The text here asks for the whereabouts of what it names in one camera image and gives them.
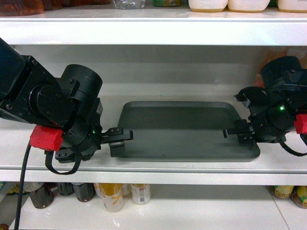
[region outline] gray tray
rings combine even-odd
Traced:
[[[124,105],[118,126],[133,130],[121,158],[176,161],[250,161],[256,147],[242,147],[237,136],[224,138],[223,129],[240,119],[223,102],[136,101]]]

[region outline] plastic bottle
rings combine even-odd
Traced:
[[[46,183],[25,182],[24,190],[29,194],[34,207],[42,209],[53,201],[53,193]]]
[[[123,186],[121,187],[121,192],[122,192],[123,196],[129,195],[131,193],[130,184],[123,184]]]
[[[269,186],[270,193],[279,199],[286,199],[291,196],[294,185],[275,185]]]
[[[147,204],[150,200],[149,184],[131,184],[132,199],[138,205]]]
[[[282,12],[307,13],[306,0],[278,0],[277,5]]]
[[[189,0],[193,12],[221,12],[227,3],[228,0]]]
[[[45,11],[54,11],[62,8],[62,0],[41,0]]]
[[[88,202],[95,195],[95,189],[92,183],[72,183],[72,187],[77,199],[81,202]]]
[[[293,191],[291,199],[297,206],[307,208],[307,186],[296,187]]]
[[[181,6],[181,0],[153,0],[153,6],[157,7]]]
[[[58,182],[57,187],[62,196],[69,196],[74,193],[72,183]]]
[[[229,0],[228,8],[233,12],[259,13],[265,10],[270,0]]]
[[[102,198],[102,193],[101,193],[101,190],[100,190],[99,183],[94,183],[94,188],[95,188],[95,192],[96,192],[97,196]]]
[[[145,0],[113,0],[117,9],[137,10],[145,6]]]
[[[121,191],[122,184],[100,183],[99,186],[106,210],[109,212],[120,211],[124,205]]]
[[[41,0],[1,0],[0,16],[27,16],[44,12]]]

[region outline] red foam pad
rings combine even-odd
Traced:
[[[307,114],[297,114],[294,126],[297,134],[307,134]]]
[[[45,126],[35,126],[31,136],[31,146],[47,151],[59,151],[63,138],[63,130]]]

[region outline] black strap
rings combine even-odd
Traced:
[[[286,150],[288,153],[292,154],[292,155],[295,155],[297,157],[303,157],[303,156],[306,156],[307,153],[299,153],[299,152],[296,152],[294,151],[293,149],[291,149],[289,146],[286,145],[286,143],[284,143],[283,141],[279,142],[280,145],[282,146],[282,148],[284,150]]]
[[[70,174],[74,174],[78,170],[81,160],[82,160],[81,153],[75,153],[75,165],[69,172],[58,172],[57,170],[53,168],[52,166],[53,153],[54,151],[45,151],[45,155],[46,155],[45,165],[51,172],[55,174],[59,174],[59,175],[70,175]]]

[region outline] shelf panel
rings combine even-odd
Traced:
[[[0,120],[0,180],[19,181],[20,169],[33,125]],[[306,151],[299,135],[289,133],[288,145]],[[169,162],[134,161],[111,158],[108,145],[102,145],[89,161],[81,163],[73,175],[55,175],[45,167],[40,149],[31,149],[26,181],[105,182],[150,184],[246,184],[305,185],[305,158],[285,152],[278,144],[259,144],[261,154],[251,162]],[[72,164],[53,162],[56,169],[67,171]]]
[[[150,2],[135,11],[83,6],[0,17],[0,37],[11,45],[307,46],[307,18],[277,8],[262,13],[197,13],[187,5],[161,9]]]
[[[82,203],[75,195],[56,195],[45,209],[28,199],[21,212],[21,230],[288,230],[270,194],[263,186],[152,185],[146,205],[124,198],[117,213],[105,211],[95,197]]]

